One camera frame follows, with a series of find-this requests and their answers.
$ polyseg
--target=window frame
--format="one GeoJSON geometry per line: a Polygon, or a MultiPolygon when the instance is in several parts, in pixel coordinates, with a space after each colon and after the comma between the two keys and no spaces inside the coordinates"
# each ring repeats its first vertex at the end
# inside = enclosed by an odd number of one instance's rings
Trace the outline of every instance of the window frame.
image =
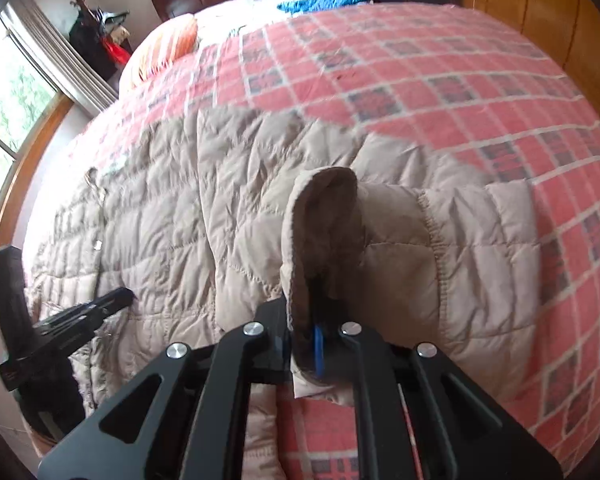
{"type": "Polygon", "coordinates": [[[13,240],[18,216],[33,175],[58,126],[74,104],[23,48],[9,27],[4,22],[2,24],[6,30],[4,40],[13,41],[27,62],[55,93],[17,151],[14,151],[0,138],[0,149],[13,159],[0,187],[0,247],[13,240]]]}

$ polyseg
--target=red bag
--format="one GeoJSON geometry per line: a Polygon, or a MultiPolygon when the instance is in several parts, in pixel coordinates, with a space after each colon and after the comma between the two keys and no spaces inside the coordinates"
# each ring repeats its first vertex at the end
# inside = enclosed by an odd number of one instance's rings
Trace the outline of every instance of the red bag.
{"type": "Polygon", "coordinates": [[[111,60],[115,63],[126,65],[131,59],[129,54],[124,48],[113,43],[109,38],[102,38],[102,46],[106,49],[111,60]]]}

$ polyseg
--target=curtain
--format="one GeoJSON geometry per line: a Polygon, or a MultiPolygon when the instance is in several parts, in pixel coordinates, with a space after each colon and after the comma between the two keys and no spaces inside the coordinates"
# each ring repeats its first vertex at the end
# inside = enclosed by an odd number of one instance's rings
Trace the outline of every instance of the curtain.
{"type": "Polygon", "coordinates": [[[117,92],[82,59],[34,0],[9,0],[0,16],[42,72],[93,117],[118,99],[117,92]]]}

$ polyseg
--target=bed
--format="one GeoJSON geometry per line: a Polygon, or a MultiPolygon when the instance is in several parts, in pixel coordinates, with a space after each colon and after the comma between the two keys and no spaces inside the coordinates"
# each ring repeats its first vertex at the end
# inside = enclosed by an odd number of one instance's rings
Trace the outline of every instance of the bed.
{"type": "MultiPolygon", "coordinates": [[[[154,2],[168,17],[218,1],[154,2]]],[[[204,46],[75,140],[43,187],[26,252],[62,192],[58,175],[115,167],[144,126],[220,104],[362,124],[498,180],[532,182],[543,314],[525,384],[506,408],[571,472],[600,436],[600,117],[561,68],[477,10],[421,4],[305,14],[204,46]]],[[[357,478],[352,409],[293,400],[284,388],[278,409],[289,479],[357,478]]]]}

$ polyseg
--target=blue pillow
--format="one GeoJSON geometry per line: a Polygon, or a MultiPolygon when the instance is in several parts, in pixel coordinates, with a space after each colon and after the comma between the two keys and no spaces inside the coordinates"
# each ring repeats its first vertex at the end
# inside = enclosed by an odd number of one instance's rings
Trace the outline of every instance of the blue pillow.
{"type": "Polygon", "coordinates": [[[317,12],[318,10],[337,9],[347,5],[355,5],[369,0],[295,0],[278,4],[280,10],[289,14],[297,12],[317,12]]]}

